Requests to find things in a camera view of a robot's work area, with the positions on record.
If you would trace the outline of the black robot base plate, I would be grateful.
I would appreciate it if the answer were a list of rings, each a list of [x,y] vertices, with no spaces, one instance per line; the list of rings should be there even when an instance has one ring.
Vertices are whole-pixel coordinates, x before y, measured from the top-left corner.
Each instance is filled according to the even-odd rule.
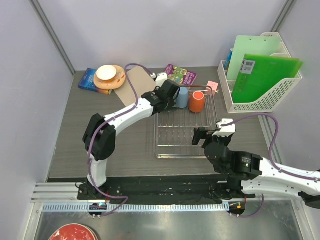
[[[50,183],[74,183],[78,200],[105,200],[127,205],[207,205],[223,200],[254,199],[244,194],[240,180],[226,175],[173,175],[108,177],[97,191],[85,177],[49,178]]]

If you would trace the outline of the beige bird plate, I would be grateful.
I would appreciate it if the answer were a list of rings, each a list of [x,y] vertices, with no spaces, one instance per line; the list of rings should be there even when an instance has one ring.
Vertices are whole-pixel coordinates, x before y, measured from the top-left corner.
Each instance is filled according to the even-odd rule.
[[[124,82],[126,81],[126,75],[125,75],[124,69],[118,65],[112,65],[112,66],[114,66],[117,70],[116,76],[112,80],[109,80],[109,81],[100,80],[97,77],[97,74],[95,72],[95,75],[93,77],[93,82],[97,88],[102,90],[115,90],[120,88],[124,84]]]

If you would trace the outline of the orange white bowl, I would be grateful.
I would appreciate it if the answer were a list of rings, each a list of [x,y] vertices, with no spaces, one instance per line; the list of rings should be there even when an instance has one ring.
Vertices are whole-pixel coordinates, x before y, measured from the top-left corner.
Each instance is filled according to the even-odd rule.
[[[111,81],[115,78],[117,69],[113,65],[103,65],[96,71],[97,77],[102,81]]]

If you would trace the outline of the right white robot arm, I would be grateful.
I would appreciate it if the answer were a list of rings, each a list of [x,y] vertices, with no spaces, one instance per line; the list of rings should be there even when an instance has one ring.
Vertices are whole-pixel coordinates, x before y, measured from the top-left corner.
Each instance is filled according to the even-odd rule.
[[[233,198],[245,195],[279,195],[298,198],[305,205],[320,207],[320,173],[313,173],[275,164],[260,155],[232,151],[228,148],[236,132],[234,124],[219,126],[214,130],[205,127],[193,130],[192,144],[204,140],[204,155],[214,171],[228,176],[226,193]]]

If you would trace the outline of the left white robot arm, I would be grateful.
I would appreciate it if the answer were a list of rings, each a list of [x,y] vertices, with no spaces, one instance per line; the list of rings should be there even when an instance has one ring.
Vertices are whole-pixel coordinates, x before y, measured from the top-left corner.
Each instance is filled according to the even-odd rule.
[[[116,149],[117,135],[138,121],[173,107],[180,88],[177,83],[165,80],[162,86],[144,93],[130,106],[109,115],[97,113],[91,117],[82,140],[88,155],[89,194],[93,198],[100,200],[106,195],[107,162]]]

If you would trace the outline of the orange cup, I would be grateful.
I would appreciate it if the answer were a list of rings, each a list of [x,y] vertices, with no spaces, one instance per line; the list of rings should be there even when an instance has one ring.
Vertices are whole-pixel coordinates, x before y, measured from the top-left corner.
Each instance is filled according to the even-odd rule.
[[[201,91],[194,91],[189,94],[189,110],[193,113],[200,113],[205,107],[205,95]]]

